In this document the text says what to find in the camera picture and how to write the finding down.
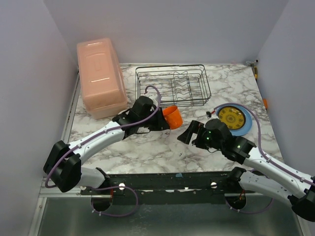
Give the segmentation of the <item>orange mug black handle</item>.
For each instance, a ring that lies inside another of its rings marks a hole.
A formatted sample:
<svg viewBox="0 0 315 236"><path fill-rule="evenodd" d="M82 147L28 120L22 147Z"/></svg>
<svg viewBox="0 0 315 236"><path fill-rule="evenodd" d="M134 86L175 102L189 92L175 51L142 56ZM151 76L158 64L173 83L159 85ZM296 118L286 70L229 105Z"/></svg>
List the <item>orange mug black handle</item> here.
<svg viewBox="0 0 315 236"><path fill-rule="evenodd" d="M183 119L177 106L167 107L162 110L162 113L171 130L183 125Z"/></svg>

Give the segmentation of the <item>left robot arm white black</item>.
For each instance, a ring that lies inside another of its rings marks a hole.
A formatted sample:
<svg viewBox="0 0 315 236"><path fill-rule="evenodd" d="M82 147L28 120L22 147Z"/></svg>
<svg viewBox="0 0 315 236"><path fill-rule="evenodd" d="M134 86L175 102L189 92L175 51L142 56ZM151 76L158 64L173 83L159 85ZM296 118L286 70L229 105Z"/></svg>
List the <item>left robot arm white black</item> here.
<svg viewBox="0 0 315 236"><path fill-rule="evenodd" d="M56 187L63 193L77 186L104 187L109 176L100 168L89 169L82 165L108 146L138 134L140 128L149 131L170 129L160 103L160 96L156 102L141 96L130 109L116 115L100 130L69 144L55 143L43 167L47 175L45 187Z"/></svg>

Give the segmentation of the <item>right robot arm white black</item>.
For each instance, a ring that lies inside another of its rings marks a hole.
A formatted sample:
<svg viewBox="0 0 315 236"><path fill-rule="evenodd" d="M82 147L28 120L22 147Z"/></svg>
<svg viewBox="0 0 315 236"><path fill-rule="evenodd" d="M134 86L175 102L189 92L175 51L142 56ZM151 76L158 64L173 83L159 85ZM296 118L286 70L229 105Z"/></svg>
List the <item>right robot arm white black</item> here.
<svg viewBox="0 0 315 236"><path fill-rule="evenodd" d="M206 124L193 120L177 139L200 149L219 150L228 160L259 171L262 177L236 169L235 180L242 189L281 201L301 218L315 220L315 178L278 161L248 139L232 135L219 119Z"/></svg>

